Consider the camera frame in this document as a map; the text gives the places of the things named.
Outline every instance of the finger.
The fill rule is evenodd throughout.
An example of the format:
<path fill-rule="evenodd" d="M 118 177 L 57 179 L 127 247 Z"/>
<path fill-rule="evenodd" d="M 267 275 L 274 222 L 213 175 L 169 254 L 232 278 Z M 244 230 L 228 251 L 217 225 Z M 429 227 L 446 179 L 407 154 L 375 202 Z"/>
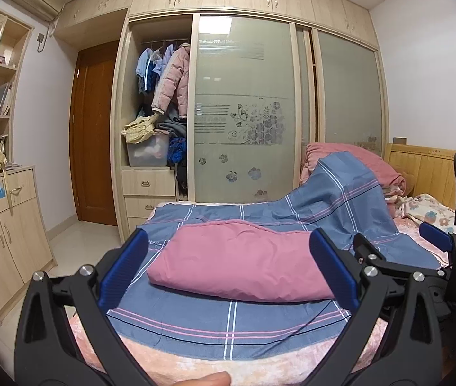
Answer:
<path fill-rule="evenodd" d="M 175 386 L 230 386 L 231 376 L 227 372 L 219 372 L 202 377 L 176 383 Z"/>

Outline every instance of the plastic storage box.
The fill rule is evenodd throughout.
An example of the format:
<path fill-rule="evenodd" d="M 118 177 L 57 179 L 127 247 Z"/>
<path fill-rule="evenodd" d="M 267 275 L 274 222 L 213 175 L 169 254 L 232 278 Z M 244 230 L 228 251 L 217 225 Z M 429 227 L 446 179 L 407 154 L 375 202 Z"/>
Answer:
<path fill-rule="evenodd" d="M 131 167 L 165 167 L 169 150 L 169 135 L 155 133 L 139 143 L 127 143 Z"/>

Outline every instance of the wall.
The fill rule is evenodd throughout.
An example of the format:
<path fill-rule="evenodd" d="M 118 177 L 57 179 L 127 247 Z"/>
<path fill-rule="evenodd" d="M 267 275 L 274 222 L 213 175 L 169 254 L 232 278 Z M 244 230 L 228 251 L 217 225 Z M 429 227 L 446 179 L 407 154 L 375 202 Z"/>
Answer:
<path fill-rule="evenodd" d="M 35 165 L 42 217 L 47 230 L 76 213 L 69 168 L 69 108 L 78 53 L 49 38 L 37 53 L 37 35 L 47 24 L 10 0 L 0 10 L 35 27 L 24 56 L 15 99 L 13 158 Z"/>
<path fill-rule="evenodd" d="M 456 0 L 386 0 L 371 10 L 390 141 L 456 150 Z"/>

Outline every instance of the cabinet handle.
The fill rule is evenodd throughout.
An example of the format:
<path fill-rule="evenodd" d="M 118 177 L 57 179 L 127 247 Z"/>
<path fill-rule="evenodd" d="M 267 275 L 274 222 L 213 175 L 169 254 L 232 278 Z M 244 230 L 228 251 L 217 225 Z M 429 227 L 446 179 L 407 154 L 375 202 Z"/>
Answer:
<path fill-rule="evenodd" d="M 10 236 L 10 231 L 8 230 L 8 228 L 6 227 L 6 225 L 3 225 L 3 226 L 5 227 L 6 233 L 7 233 L 7 235 L 8 235 L 8 242 L 9 242 L 10 244 L 12 244 L 12 237 Z"/>
<path fill-rule="evenodd" d="M 1 236 L 1 231 L 0 231 L 0 239 L 1 239 L 1 244 L 3 245 L 3 248 L 5 247 L 5 241 L 3 241 L 3 237 Z"/>

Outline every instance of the wooden headboard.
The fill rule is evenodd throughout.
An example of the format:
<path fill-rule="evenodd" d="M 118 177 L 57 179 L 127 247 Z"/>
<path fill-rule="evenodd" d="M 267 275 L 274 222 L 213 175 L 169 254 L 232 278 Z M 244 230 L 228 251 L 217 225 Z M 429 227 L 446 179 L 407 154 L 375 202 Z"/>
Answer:
<path fill-rule="evenodd" d="M 384 160 L 415 177 L 416 183 L 410 196 L 428 193 L 442 204 L 455 209 L 455 153 L 449 149 L 388 143 Z"/>

